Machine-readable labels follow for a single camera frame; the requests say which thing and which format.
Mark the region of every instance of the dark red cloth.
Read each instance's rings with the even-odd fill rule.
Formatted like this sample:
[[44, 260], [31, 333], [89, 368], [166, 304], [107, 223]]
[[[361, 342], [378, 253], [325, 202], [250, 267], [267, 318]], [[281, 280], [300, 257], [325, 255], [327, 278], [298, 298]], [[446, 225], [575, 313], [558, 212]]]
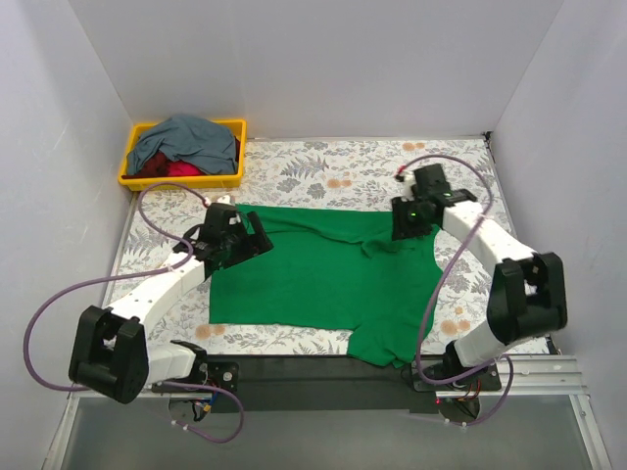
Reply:
[[[236, 161], [239, 162], [239, 140], [235, 139]], [[168, 176], [203, 176], [203, 173], [193, 164], [178, 161], [171, 162], [163, 152], [157, 152], [136, 174], [123, 174], [122, 179], [134, 178], [165, 178]]]

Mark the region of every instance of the gray cloth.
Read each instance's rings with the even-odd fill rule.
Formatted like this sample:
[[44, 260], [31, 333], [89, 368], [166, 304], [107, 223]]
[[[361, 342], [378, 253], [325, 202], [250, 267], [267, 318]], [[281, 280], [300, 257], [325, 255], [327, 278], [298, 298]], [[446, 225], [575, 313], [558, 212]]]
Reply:
[[158, 151], [173, 162], [183, 160], [206, 174], [237, 172], [233, 133], [200, 117], [177, 115], [142, 133], [126, 157], [126, 174], [136, 174]]

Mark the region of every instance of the table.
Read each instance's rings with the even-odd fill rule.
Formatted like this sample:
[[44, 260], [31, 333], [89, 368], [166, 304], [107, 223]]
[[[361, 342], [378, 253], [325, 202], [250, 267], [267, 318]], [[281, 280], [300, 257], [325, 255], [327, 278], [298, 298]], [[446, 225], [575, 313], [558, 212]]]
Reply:
[[[482, 139], [376, 140], [376, 141], [250, 141], [246, 144], [242, 186], [228, 190], [203, 190], [210, 197], [229, 193], [236, 202], [252, 205], [389, 211], [390, 199], [401, 185], [392, 175], [408, 160], [441, 153], [460, 157], [490, 183], [496, 201], [491, 217], [513, 232], [495, 168]], [[454, 189], [468, 189], [485, 203], [486, 191], [470, 170], [439, 160]], [[155, 191], [144, 199], [148, 217], [170, 233], [182, 234], [204, 220], [204, 208], [183, 191]], [[116, 260], [117, 273], [153, 269], [169, 253], [172, 242], [152, 231], [131, 207], [129, 224], [122, 236]], [[440, 267], [449, 261], [459, 243], [440, 231], [434, 255]], [[140, 280], [117, 282], [105, 303], [114, 301]], [[485, 318], [491, 278], [470, 253], [464, 254], [441, 291], [432, 331], [423, 344], [424, 353], [442, 353], [446, 344], [466, 334]], [[210, 281], [188, 293], [159, 322], [148, 339], [159, 345], [185, 340], [209, 354], [342, 354], [350, 331], [319, 330], [281, 325], [210, 325]], [[528, 341], [514, 353], [548, 353], [545, 339]]]

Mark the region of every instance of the plastic bin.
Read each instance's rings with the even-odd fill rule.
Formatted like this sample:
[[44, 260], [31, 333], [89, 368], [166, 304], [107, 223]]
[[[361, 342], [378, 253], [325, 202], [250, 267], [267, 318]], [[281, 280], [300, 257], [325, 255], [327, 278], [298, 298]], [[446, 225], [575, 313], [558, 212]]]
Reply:
[[[246, 121], [244, 119], [217, 119], [212, 120], [217, 124], [228, 127], [233, 135], [239, 140], [239, 164], [236, 174], [208, 174], [203, 176], [178, 176], [166, 178], [122, 178], [126, 175], [126, 167], [128, 162], [126, 156], [133, 149], [139, 135], [158, 124], [158, 122], [142, 122], [135, 124], [130, 132], [126, 152], [121, 160], [120, 171], [118, 172], [118, 182], [122, 186], [127, 186], [131, 191], [142, 191], [154, 183], [163, 183], [166, 181], [176, 181], [183, 183], [190, 188], [235, 188], [240, 185], [242, 176], [244, 175], [244, 149], [246, 147]], [[160, 186], [156, 190], [162, 189], [180, 189], [176, 186]]]

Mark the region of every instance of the white wall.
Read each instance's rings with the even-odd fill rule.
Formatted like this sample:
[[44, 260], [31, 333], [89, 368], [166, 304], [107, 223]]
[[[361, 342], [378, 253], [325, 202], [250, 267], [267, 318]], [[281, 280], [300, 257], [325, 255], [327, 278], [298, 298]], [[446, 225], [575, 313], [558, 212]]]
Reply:
[[[0, 468], [40, 468], [66, 394], [27, 376], [35, 309], [111, 266], [127, 207], [114, 179], [130, 119], [66, 0], [6, 0], [0, 15]], [[76, 321], [102, 290], [51, 308], [35, 365], [68, 383]]]
[[565, 0], [494, 134], [520, 238], [564, 260], [557, 336], [576, 353], [614, 468], [627, 462], [627, 3]]
[[71, 0], [134, 120], [255, 136], [494, 129], [562, 0]]

